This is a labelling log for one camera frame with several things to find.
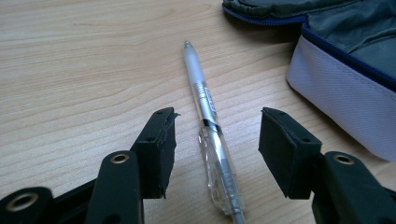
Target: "wooden table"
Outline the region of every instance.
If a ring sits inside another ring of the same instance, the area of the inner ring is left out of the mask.
[[[257,148],[263,106],[360,158],[396,190],[395,163],[373,156],[290,88],[299,26],[260,27],[221,1],[0,2],[0,198],[44,186],[59,196],[130,148],[150,115],[173,106],[177,148],[166,200],[146,223],[231,223],[215,210],[197,142],[199,118],[182,59],[197,49],[247,204],[247,223],[314,223],[310,201],[285,199]]]

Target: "pen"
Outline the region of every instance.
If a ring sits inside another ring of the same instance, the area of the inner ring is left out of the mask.
[[[206,86],[198,54],[188,40],[184,43],[184,62],[187,66],[195,105],[202,121],[199,142],[206,164],[212,200],[225,215],[233,217],[233,223],[245,223],[242,213],[245,204],[236,183],[233,163],[219,126],[218,114]]]

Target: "fabric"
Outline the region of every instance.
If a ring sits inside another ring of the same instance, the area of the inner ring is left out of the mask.
[[[396,161],[396,93],[363,76],[303,36],[289,84],[376,156]]]

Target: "navy blue trim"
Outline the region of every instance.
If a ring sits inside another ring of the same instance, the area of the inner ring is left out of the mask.
[[[345,51],[337,48],[332,43],[328,42],[326,39],[315,35],[309,30],[307,23],[303,24],[303,37],[305,37],[309,42],[316,45],[318,48],[332,55],[338,61],[346,64],[355,71],[361,73],[365,77],[370,78],[376,83],[392,90],[396,91],[396,79],[391,77],[376,68],[373,68],[368,63],[365,63],[354,56],[347,54]]]
[[[248,23],[256,24],[256,25],[265,25],[265,26],[281,26],[281,25],[288,25],[288,24],[294,24],[294,23],[304,23],[306,22],[306,16],[305,15],[300,15],[300,16],[293,16],[293,17],[287,17],[287,18],[276,18],[276,17],[266,17],[264,19],[259,19],[259,18],[252,18],[248,17],[245,15],[242,15],[238,12],[233,11],[230,8],[227,8],[222,5],[223,10],[230,14],[233,17],[236,17],[237,19],[241,21],[246,21]]]

